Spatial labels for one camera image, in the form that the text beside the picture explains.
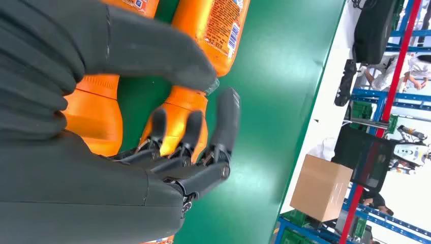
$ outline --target barcode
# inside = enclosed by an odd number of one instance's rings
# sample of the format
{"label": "barcode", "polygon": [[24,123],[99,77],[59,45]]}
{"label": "barcode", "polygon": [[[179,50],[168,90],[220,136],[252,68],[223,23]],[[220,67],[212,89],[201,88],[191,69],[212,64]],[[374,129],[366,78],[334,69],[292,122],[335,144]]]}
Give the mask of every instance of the barcode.
{"label": "barcode", "polygon": [[135,5],[136,5],[138,8],[142,8],[142,4],[143,4],[142,0],[136,0],[136,2],[135,2]]}
{"label": "barcode", "polygon": [[236,48],[236,41],[238,40],[239,34],[239,26],[236,23],[233,23],[232,32],[230,33],[228,47],[230,49]]}

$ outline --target black chair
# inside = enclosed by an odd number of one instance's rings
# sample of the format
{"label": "black chair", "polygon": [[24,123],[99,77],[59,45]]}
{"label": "black chair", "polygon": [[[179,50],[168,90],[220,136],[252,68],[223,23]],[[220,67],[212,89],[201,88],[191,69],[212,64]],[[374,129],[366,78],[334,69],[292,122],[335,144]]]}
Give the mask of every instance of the black chair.
{"label": "black chair", "polygon": [[353,169],[351,182],[380,192],[394,147],[394,142],[344,126],[332,161]]}

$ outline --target orange bottle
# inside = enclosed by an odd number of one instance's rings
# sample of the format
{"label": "orange bottle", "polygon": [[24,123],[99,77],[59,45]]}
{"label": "orange bottle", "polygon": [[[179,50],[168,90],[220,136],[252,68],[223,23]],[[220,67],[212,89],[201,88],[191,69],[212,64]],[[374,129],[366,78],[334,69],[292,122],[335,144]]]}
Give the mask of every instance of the orange bottle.
{"label": "orange bottle", "polygon": [[[208,140],[208,128],[205,120],[206,104],[208,103],[205,93],[197,90],[187,89],[182,86],[173,86],[171,94],[161,105],[166,111],[167,124],[165,138],[160,148],[160,155],[166,156],[175,151],[178,143],[186,132],[186,123],[189,114],[193,111],[201,111],[202,127],[198,144],[192,155],[195,162],[199,154],[205,149]],[[147,122],[139,145],[142,145],[152,130],[152,118]]]}
{"label": "orange bottle", "polygon": [[[159,0],[103,0],[148,18],[154,18]],[[70,130],[95,154],[117,154],[122,143],[122,117],[117,102],[118,75],[90,75],[78,83],[66,100],[64,114]]]}
{"label": "orange bottle", "polygon": [[180,0],[172,25],[195,39],[219,76],[235,61],[250,0]]}
{"label": "orange bottle", "polygon": [[[250,0],[180,0],[172,25],[192,37],[211,61],[218,76],[226,75],[235,60]],[[173,153],[184,135],[191,111],[203,113],[198,145],[192,155],[196,162],[205,149],[208,129],[205,120],[206,94],[174,86],[161,106],[167,114],[167,131],[160,150],[162,156]],[[140,145],[151,131],[151,118],[142,134]]]}

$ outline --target bottle label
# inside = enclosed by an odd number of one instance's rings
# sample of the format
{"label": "bottle label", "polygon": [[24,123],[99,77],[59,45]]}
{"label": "bottle label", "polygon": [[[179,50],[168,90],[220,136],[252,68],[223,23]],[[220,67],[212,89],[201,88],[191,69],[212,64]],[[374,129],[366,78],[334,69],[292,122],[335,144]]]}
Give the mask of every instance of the bottle label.
{"label": "bottle label", "polygon": [[124,3],[135,7],[139,12],[145,12],[148,0],[122,0]]}
{"label": "bottle label", "polygon": [[243,0],[214,0],[204,38],[209,45],[232,58],[240,32]]}

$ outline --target black cable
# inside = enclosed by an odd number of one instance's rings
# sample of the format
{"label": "black cable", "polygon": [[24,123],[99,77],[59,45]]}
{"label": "black cable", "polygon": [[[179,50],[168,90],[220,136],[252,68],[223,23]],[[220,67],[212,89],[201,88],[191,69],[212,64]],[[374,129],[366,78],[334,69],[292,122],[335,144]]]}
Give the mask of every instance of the black cable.
{"label": "black cable", "polygon": [[366,0],[364,5],[361,7],[362,0],[352,0],[353,7],[358,8],[360,10],[371,9],[374,8],[378,0]]}

